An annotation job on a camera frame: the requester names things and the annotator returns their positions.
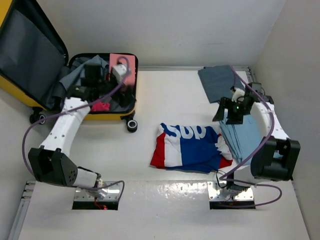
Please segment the blue white red shirt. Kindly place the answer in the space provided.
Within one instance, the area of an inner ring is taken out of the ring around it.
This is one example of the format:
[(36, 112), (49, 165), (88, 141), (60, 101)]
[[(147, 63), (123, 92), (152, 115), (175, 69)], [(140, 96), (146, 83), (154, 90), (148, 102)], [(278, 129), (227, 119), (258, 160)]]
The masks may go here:
[(220, 130), (200, 125), (159, 125), (151, 166), (208, 174), (232, 163), (232, 153)]

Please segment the yellow suitcase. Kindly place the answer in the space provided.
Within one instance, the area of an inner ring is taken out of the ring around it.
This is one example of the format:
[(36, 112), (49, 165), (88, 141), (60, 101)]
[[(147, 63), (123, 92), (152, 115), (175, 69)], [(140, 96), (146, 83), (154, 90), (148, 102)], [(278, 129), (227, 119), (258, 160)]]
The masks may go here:
[(93, 59), (69, 57), (67, 48), (35, 0), (11, 0), (0, 27), (0, 86), (32, 108), (30, 123), (45, 123), (43, 110), (63, 106), (63, 78)]

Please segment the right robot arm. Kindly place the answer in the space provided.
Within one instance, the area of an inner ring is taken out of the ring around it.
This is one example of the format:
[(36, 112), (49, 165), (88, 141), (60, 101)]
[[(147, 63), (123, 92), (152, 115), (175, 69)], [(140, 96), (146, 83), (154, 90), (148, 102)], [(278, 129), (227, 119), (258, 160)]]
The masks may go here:
[(213, 121), (219, 122), (238, 161), (236, 169), (224, 177), (227, 190), (242, 192), (259, 182), (292, 178), (301, 145), (284, 132), (271, 99), (223, 97)]

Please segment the pink towel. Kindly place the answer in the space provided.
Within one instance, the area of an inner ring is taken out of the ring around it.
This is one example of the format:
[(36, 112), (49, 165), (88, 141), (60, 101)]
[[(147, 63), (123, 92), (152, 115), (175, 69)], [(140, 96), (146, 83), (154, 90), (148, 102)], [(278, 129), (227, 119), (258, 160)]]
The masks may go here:
[(110, 110), (111, 104), (109, 102), (101, 102), (95, 103), (91, 107), (92, 112), (108, 112)]

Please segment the dark grey garment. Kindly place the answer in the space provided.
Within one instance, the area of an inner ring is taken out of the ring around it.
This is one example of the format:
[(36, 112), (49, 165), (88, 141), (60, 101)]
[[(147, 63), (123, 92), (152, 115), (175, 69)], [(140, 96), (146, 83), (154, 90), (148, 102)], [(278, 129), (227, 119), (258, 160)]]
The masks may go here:
[(230, 65), (206, 66), (198, 71), (198, 76), (210, 104), (219, 102), (222, 97), (231, 98), (231, 87), (245, 89)]

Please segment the grey blue garment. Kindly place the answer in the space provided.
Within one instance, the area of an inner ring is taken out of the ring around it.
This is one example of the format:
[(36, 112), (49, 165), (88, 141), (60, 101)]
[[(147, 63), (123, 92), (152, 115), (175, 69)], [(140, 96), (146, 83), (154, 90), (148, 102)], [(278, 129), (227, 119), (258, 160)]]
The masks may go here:
[(103, 68), (109, 65), (110, 54), (81, 53), (71, 58), (68, 66), (63, 66), (56, 80), (43, 97), (48, 110), (62, 107), (67, 91), (72, 84), (81, 85), (85, 64), (100, 64)]

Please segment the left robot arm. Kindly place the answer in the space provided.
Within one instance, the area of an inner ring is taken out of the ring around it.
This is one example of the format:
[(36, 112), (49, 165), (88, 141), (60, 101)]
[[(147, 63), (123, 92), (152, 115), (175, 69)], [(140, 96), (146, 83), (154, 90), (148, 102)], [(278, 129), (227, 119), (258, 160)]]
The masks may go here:
[(100, 173), (77, 166), (70, 159), (70, 150), (93, 106), (118, 93), (131, 72), (128, 62), (117, 62), (112, 66), (110, 81), (106, 81), (105, 69), (100, 63), (84, 64), (77, 71), (66, 92), (61, 112), (54, 115), (53, 128), (39, 147), (31, 148), (24, 158), (29, 161), (36, 181), (89, 192), (105, 187)]

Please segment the light blue garment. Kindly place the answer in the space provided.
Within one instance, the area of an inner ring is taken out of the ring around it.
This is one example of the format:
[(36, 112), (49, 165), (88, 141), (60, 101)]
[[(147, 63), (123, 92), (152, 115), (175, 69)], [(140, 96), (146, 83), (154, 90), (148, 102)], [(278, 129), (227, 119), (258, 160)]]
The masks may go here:
[(225, 112), (219, 126), (233, 158), (240, 163), (259, 146), (262, 137), (251, 115), (243, 117), (243, 124), (227, 124), (227, 115)]

